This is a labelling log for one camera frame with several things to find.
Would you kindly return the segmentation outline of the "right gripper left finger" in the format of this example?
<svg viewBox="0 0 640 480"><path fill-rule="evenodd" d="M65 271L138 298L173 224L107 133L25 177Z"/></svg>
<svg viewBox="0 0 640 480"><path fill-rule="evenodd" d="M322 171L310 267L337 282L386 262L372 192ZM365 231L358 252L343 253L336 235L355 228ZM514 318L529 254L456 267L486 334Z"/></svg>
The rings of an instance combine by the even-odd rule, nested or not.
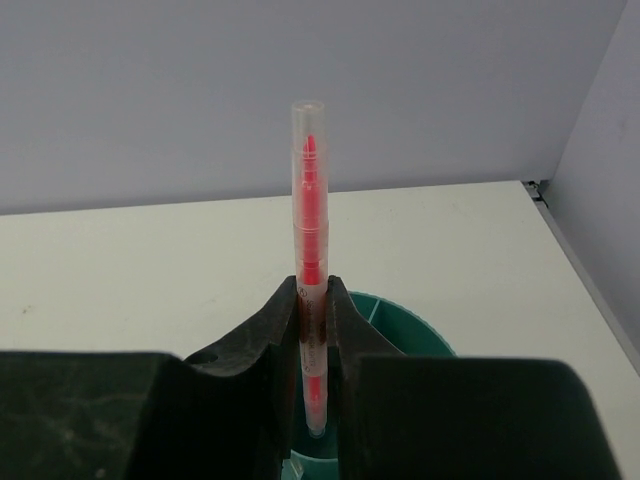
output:
<svg viewBox="0 0 640 480"><path fill-rule="evenodd" d="M5 479L277 479L292 445L297 294L186 358L5 351Z"/></svg>

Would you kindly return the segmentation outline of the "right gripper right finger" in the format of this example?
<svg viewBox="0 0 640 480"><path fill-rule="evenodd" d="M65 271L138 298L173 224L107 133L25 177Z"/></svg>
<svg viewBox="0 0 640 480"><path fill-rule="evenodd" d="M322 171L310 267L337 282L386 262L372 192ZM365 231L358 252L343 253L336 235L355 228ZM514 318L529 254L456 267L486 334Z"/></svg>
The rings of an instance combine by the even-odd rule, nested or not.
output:
<svg viewBox="0 0 640 480"><path fill-rule="evenodd" d="M363 355L344 479L595 479L599 418L551 359Z"/></svg>

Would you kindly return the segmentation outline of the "red transparent pen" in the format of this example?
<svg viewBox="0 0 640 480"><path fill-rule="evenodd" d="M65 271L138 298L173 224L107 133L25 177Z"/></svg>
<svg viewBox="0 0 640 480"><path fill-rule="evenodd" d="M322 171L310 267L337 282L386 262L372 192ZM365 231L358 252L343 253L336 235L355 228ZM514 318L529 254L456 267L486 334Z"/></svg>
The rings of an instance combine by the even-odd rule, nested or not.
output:
<svg viewBox="0 0 640 480"><path fill-rule="evenodd" d="M292 105L292 221L299 309L299 352L309 435L324 435L328 416L328 156L325 107Z"/></svg>

